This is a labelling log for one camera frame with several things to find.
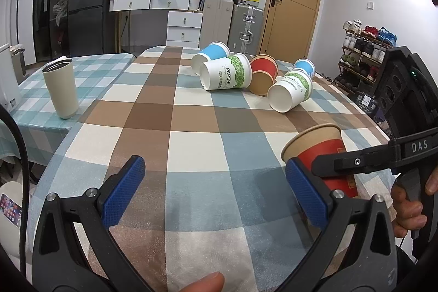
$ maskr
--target checkered tablecloth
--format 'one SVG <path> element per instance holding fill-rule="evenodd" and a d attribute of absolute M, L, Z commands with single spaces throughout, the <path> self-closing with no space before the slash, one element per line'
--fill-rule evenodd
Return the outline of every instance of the checkered tablecloth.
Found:
<path fill-rule="evenodd" d="M 42 68 L 21 83 L 23 98 L 11 115 L 25 140 L 29 161 L 46 166 L 84 111 L 134 58 L 131 54 L 74 57 L 74 80 L 79 110 L 67 120 L 56 114 L 45 86 Z M 20 157 L 18 147 L 8 128 L 0 122 L 0 158 L 10 156 Z"/>
<path fill-rule="evenodd" d="M 297 133 L 334 122 L 347 150 L 386 143 L 367 115 L 320 76 L 312 98 L 286 114 L 240 89 L 205 91 L 196 49 L 144 52 L 84 113 L 56 151 L 31 201 L 33 232 L 47 193 L 100 187 L 132 154 L 146 176 L 110 229 L 156 291 L 221 271 L 224 291 L 277 287 L 312 245 L 280 153 Z M 281 74 L 292 68 L 279 62 Z M 388 199 L 389 171 L 356 175 L 362 197 Z M 89 245 L 83 244 L 97 270 Z"/>

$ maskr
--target silver suitcase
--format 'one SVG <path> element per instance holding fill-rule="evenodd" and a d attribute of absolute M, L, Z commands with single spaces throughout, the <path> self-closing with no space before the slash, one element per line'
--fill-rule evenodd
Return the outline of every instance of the silver suitcase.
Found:
<path fill-rule="evenodd" d="M 263 26 L 263 9 L 247 4 L 235 4 L 228 47 L 232 52 L 255 55 Z"/>
<path fill-rule="evenodd" d="M 232 0 L 205 0 L 199 47 L 206 48 L 213 41 L 228 42 L 229 25 L 233 14 Z"/>

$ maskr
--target human hand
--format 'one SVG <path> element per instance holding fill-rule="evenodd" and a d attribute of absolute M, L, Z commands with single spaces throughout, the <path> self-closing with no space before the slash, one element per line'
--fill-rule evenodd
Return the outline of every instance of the human hand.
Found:
<path fill-rule="evenodd" d="M 438 167 L 427 180 L 425 190 L 429 196 L 438 191 Z M 425 226 L 428 218 L 421 214 L 423 210 L 421 202 L 410 202 L 406 197 L 406 191 L 396 184 L 391 189 L 391 197 L 397 212 L 396 219 L 393 220 L 394 235 L 397 238 L 404 238 L 408 230 L 421 229 Z"/>
<path fill-rule="evenodd" d="M 180 292 L 221 292 L 224 283 L 225 277 L 220 272 L 213 272 L 184 287 Z"/>

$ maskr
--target paper cup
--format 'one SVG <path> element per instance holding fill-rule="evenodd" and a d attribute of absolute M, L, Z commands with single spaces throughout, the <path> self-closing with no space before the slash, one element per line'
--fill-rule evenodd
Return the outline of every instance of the paper cup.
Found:
<path fill-rule="evenodd" d="M 214 41 L 192 57 L 192 70 L 195 74 L 199 75 L 201 63 L 221 59 L 222 57 L 229 57 L 230 55 L 231 53 L 229 52 L 228 46 L 220 41 Z"/>
<path fill-rule="evenodd" d="M 312 94 L 312 80 L 302 70 L 292 70 L 268 90 L 268 101 L 272 109 L 286 113 Z"/>
<path fill-rule="evenodd" d="M 251 83 L 252 72 L 249 60 L 244 54 L 235 54 L 201 63 L 199 70 L 201 84 L 205 90 L 246 88 Z"/>
<path fill-rule="evenodd" d="M 304 70 L 310 76 L 310 78 L 313 78 L 313 76 L 315 75 L 315 65 L 312 61 L 308 59 L 299 59 L 298 61 L 296 61 L 295 70 L 299 68 Z"/>
<path fill-rule="evenodd" d="M 52 99 L 56 113 L 62 119 L 69 119 L 79 109 L 72 59 L 65 59 L 46 65 L 42 69 L 45 85 Z"/>
<path fill-rule="evenodd" d="M 250 61 L 252 80 L 248 89 L 259 96 L 265 96 L 278 75 L 278 65 L 273 57 L 257 55 Z"/>
<path fill-rule="evenodd" d="M 309 171 L 312 162 L 318 155 L 338 154 L 345 152 L 345 145 L 341 137 L 341 129 L 336 124 L 320 124 L 304 130 L 286 144 L 281 159 L 288 162 L 293 157 L 298 157 Z M 330 190 L 341 189 L 348 197 L 357 197 L 358 190 L 354 176 L 340 178 L 323 178 Z"/>

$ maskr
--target phone screen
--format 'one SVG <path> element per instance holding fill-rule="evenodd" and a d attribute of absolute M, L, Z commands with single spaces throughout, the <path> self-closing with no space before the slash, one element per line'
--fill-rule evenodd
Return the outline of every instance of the phone screen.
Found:
<path fill-rule="evenodd" d="M 16 227 L 21 224 L 21 207 L 4 193 L 0 199 L 0 212 Z"/>

